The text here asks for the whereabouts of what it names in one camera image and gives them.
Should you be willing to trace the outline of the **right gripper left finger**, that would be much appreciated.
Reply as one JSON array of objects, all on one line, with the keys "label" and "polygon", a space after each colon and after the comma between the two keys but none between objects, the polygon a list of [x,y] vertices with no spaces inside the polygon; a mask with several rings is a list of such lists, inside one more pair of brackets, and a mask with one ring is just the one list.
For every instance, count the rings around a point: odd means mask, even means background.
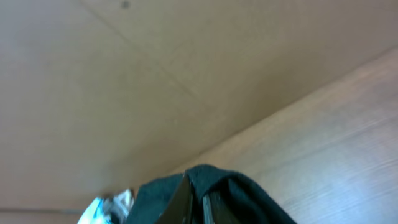
[{"label": "right gripper left finger", "polygon": [[192,224],[193,190],[185,175],[155,224]]}]

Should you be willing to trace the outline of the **light blue printed t-shirt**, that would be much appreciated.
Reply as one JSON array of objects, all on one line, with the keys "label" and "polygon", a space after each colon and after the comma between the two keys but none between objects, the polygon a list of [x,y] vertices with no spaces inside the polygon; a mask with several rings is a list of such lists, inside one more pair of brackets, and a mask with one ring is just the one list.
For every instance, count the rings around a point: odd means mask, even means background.
[{"label": "light blue printed t-shirt", "polygon": [[134,205],[134,191],[96,197],[83,212],[77,224],[123,224]]}]

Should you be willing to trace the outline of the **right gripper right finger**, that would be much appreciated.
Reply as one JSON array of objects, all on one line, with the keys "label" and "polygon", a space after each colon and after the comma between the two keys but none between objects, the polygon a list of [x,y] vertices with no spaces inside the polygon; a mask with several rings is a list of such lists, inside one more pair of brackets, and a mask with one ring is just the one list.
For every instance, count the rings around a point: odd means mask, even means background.
[{"label": "right gripper right finger", "polygon": [[204,224],[239,224],[219,192],[206,194],[202,202]]}]

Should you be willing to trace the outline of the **black t-shirt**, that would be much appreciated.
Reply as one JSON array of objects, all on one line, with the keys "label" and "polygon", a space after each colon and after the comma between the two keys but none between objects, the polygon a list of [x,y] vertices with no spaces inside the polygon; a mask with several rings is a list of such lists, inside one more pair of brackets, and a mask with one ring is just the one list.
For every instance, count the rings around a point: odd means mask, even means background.
[{"label": "black t-shirt", "polygon": [[193,190],[192,223],[203,221],[203,197],[219,192],[239,223],[293,223],[294,220],[255,181],[242,173],[208,164],[140,186],[126,223],[156,223],[184,176]]}]

